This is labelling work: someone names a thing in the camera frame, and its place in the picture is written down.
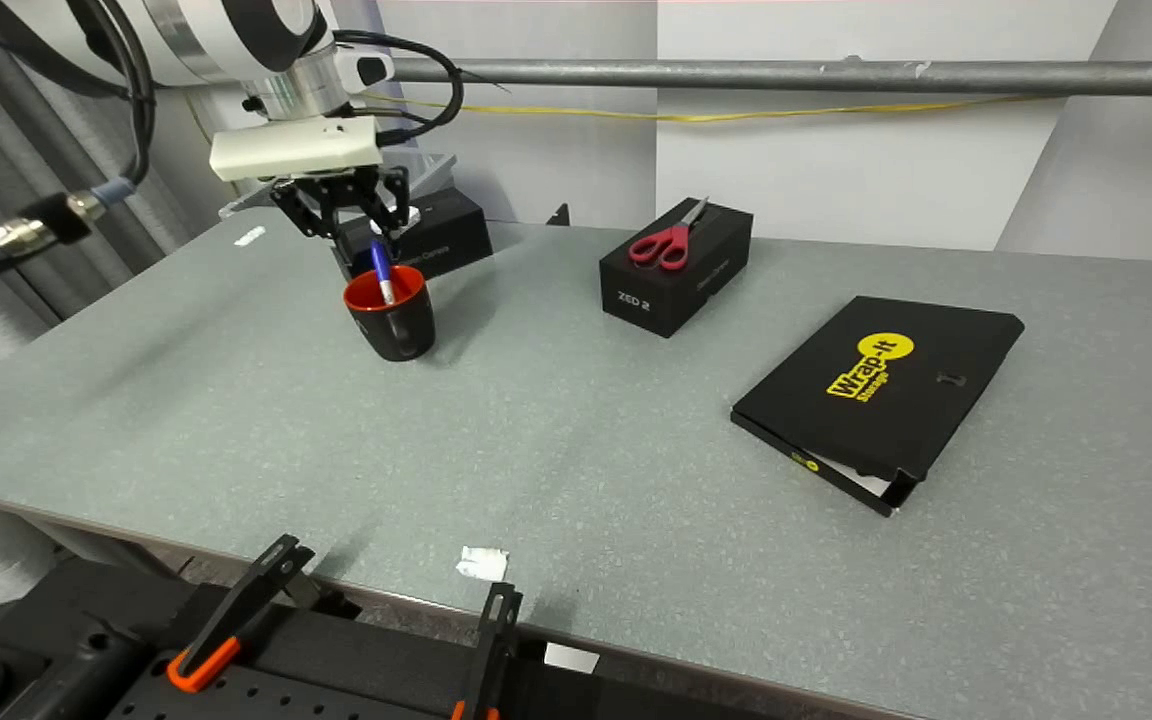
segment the gray pipe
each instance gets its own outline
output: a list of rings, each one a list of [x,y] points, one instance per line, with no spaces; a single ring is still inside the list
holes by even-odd
[[[462,61],[462,66],[469,85],[1152,94],[1152,65],[1127,61]],[[444,73],[429,61],[402,61],[396,80],[434,85]]]

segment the red scissors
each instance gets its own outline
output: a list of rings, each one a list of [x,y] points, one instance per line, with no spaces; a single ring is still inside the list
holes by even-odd
[[[688,208],[688,216],[673,226],[661,226],[652,237],[640,237],[628,244],[628,260],[634,263],[657,263],[664,270],[686,270],[691,260],[691,224],[704,216],[710,201],[701,201],[696,208]]]

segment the black box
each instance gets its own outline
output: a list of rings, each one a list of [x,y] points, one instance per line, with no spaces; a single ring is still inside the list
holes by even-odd
[[[472,203],[465,193],[444,186],[414,203],[420,208],[420,224],[394,244],[394,260],[416,263],[424,275],[444,275],[451,267],[491,255],[483,208]],[[378,237],[359,226],[335,244],[335,260],[350,275],[373,267],[373,240]]]
[[[600,260],[603,311],[640,322],[657,335],[673,335],[696,314],[696,307],[718,295],[746,263],[754,216],[738,208],[710,203],[691,224],[691,255],[686,270],[664,270],[657,263],[634,263],[628,244],[647,233],[682,224],[701,201],[686,201],[664,210],[643,233],[628,237]]]

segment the marker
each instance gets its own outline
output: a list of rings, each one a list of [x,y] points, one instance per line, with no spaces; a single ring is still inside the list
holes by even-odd
[[[373,244],[373,270],[378,270],[386,307],[396,307],[402,299],[394,293],[394,263],[387,263],[386,240]]]

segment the black notebook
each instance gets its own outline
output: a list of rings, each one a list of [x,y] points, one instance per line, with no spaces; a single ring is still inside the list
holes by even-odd
[[[875,511],[897,511],[965,424],[1025,322],[857,295],[734,420]]]

